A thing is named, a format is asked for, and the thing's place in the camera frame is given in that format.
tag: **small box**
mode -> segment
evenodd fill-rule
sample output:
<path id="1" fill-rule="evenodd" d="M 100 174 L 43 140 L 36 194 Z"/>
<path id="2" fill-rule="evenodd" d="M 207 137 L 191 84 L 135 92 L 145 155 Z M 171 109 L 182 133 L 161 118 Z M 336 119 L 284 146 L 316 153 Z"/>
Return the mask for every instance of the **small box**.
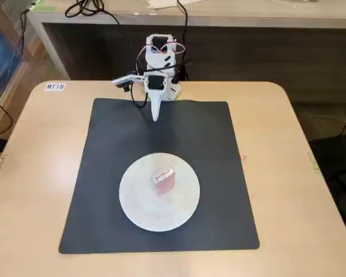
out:
<path id="1" fill-rule="evenodd" d="M 174 171 L 171 167 L 151 176 L 151 180 L 155 184 L 157 195 L 170 192 L 174 187 Z"/>

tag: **table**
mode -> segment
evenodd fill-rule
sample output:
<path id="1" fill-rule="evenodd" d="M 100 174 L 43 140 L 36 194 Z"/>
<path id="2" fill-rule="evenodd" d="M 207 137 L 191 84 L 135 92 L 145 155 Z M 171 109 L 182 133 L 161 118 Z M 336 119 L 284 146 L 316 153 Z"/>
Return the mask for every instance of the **table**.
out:
<path id="1" fill-rule="evenodd" d="M 52 60 L 70 78 L 44 23 L 115 24 L 106 14 L 66 18 L 65 10 L 76 0 L 42 0 L 28 17 Z M 145 0 L 104 0 L 106 10 L 122 25 L 182 26 L 178 8 L 153 9 Z M 280 27 L 346 29 L 346 0 L 295 2 L 294 0 L 203 0 L 186 5 L 192 27 Z"/>
<path id="2" fill-rule="evenodd" d="M 33 90 L 2 154 L 0 276 L 346 276 L 343 221 L 272 83 L 187 82 L 180 96 L 228 102 L 259 249 L 59 254 L 93 100 L 129 99 L 108 81 L 65 83 L 62 92 L 45 92 L 47 83 Z"/>

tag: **black square mat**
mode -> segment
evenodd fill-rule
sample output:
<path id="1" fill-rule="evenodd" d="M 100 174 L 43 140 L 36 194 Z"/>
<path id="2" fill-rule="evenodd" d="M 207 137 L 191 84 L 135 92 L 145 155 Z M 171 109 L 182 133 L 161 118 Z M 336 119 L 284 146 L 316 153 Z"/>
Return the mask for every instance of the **black square mat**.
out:
<path id="1" fill-rule="evenodd" d="M 200 201 L 181 227 L 163 233 L 134 225 L 119 203 L 126 169 L 151 153 L 176 155 L 194 169 Z M 74 188 L 61 253 L 257 249 L 258 235 L 226 102 L 161 104 L 96 99 Z"/>

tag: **white plate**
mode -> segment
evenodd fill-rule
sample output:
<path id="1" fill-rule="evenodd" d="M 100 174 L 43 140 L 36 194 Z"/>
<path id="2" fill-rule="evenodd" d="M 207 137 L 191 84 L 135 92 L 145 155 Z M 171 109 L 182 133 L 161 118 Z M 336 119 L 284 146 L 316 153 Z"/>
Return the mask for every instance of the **white plate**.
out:
<path id="1" fill-rule="evenodd" d="M 173 189 L 158 196 L 151 176 L 171 167 Z M 138 227 L 154 232 L 173 230 L 190 219 L 200 198 L 195 171 L 183 159 L 154 153 L 136 160 L 124 173 L 119 201 L 126 216 Z"/>

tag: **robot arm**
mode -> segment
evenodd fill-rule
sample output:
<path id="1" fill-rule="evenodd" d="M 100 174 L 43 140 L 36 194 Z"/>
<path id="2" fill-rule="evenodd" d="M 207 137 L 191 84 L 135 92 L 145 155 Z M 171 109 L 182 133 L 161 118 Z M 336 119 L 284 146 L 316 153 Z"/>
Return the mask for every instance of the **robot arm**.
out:
<path id="1" fill-rule="evenodd" d="M 129 85 L 132 83 L 144 83 L 145 93 L 150 97 L 154 121 L 157 121 L 159 117 L 161 101 L 169 101 L 171 79 L 175 75 L 177 44 L 172 35 L 154 34 L 148 36 L 145 46 L 147 71 L 144 75 L 130 74 L 112 81 L 117 87 L 123 88 L 125 91 L 129 90 Z"/>

